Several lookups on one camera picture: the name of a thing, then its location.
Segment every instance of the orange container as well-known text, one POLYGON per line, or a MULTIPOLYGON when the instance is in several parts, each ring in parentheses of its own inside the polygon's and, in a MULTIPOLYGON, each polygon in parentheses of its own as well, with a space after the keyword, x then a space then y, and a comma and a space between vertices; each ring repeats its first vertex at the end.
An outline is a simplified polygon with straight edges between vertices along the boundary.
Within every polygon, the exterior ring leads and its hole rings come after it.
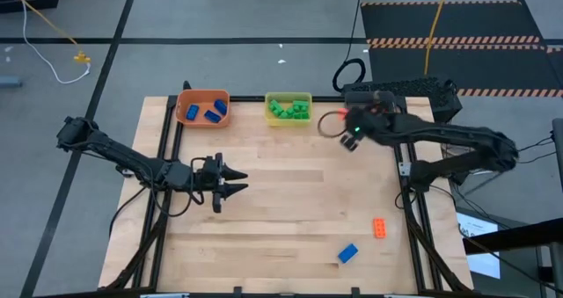
POLYGON ((230 120, 230 95, 224 90, 185 90, 178 95, 176 103, 176 119, 186 127, 227 127, 230 120), (214 106, 216 100, 222 100, 227 105, 227 114, 221 115, 214 106), (195 120, 186 119, 187 109, 190 105, 198 105, 195 120), (204 115, 207 110, 221 117, 217 123, 207 120, 204 115))

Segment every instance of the orange lego brick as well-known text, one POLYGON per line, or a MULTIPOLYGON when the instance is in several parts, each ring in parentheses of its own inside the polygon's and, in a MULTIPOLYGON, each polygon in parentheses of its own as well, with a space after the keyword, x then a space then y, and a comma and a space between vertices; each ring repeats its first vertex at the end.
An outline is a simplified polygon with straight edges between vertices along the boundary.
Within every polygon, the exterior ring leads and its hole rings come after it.
POLYGON ((385 219, 375 218, 373 220, 373 231, 376 238, 386 238, 387 230, 385 229, 385 219))

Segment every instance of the yellow cable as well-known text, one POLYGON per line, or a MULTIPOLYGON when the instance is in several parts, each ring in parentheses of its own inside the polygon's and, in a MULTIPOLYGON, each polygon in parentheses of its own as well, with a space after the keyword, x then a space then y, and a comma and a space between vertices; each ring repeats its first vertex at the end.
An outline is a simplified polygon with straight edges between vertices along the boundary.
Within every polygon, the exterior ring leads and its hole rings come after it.
POLYGON ((426 45, 426 61, 424 63, 424 75, 428 74, 428 65, 430 63, 430 48, 432 47, 434 30, 436 29, 436 25, 438 24, 438 19, 440 18, 440 12, 442 12, 442 6, 445 1, 446 0, 440 0, 440 4, 438 5, 438 11, 436 12, 436 16, 434 17, 434 23, 432 24, 432 28, 430 29, 430 35, 428 36, 428 44, 426 45))
POLYGON ((19 0, 19 1, 24 3, 27 6, 27 8, 29 8, 31 11, 35 12, 38 16, 40 16, 45 22, 47 22, 49 26, 51 26, 55 31, 61 34, 62 37, 69 39, 70 42, 72 42, 75 46, 78 47, 78 56, 75 56, 75 60, 77 60, 77 62, 84 62, 84 61, 90 62, 90 58, 85 57, 84 53, 82 52, 82 48, 80 47, 78 42, 76 42, 76 40, 72 39, 72 37, 70 37, 62 29, 59 29, 56 25, 53 25, 53 23, 49 19, 47 19, 47 17, 43 16, 41 12, 33 8, 26 0, 19 0))

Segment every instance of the white paper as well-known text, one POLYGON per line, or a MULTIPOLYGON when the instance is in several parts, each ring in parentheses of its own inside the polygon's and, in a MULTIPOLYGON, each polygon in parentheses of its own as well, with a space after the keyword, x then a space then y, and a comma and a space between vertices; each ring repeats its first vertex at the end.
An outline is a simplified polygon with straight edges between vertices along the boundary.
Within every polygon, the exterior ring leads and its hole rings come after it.
MULTIPOLYGON (((499 227, 491 222, 473 218, 465 214, 457 214, 461 230, 467 236, 479 236, 485 233, 496 232, 499 227)), ((501 263, 491 254, 475 254, 467 257, 469 270, 489 277, 501 278, 501 263)))

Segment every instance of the white cable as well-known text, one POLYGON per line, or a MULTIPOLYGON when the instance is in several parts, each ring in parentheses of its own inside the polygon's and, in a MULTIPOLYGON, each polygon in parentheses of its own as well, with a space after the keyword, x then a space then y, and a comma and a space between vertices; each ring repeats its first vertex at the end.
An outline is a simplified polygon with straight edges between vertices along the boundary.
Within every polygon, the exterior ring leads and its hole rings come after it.
POLYGON ((49 62, 43 55, 41 55, 41 53, 39 53, 39 51, 37 50, 36 47, 33 46, 33 44, 29 43, 29 41, 27 40, 27 36, 26 36, 26 28, 27 28, 27 8, 26 8, 26 4, 24 4, 24 2, 22 1, 21 5, 24 7, 24 27, 23 27, 23 34, 24 34, 24 41, 26 42, 26 44, 28 46, 30 46, 35 53, 37 53, 37 55, 41 58, 41 60, 43 60, 53 71, 53 74, 55 74, 55 79, 57 80, 57 82, 61 83, 61 84, 72 84, 75 83, 79 80, 81 80, 82 78, 84 78, 86 75, 90 74, 90 63, 86 63, 86 71, 79 77, 73 80, 69 80, 68 82, 64 82, 62 81, 59 76, 56 74, 56 70, 53 67, 53 64, 51 64, 51 62, 49 62))

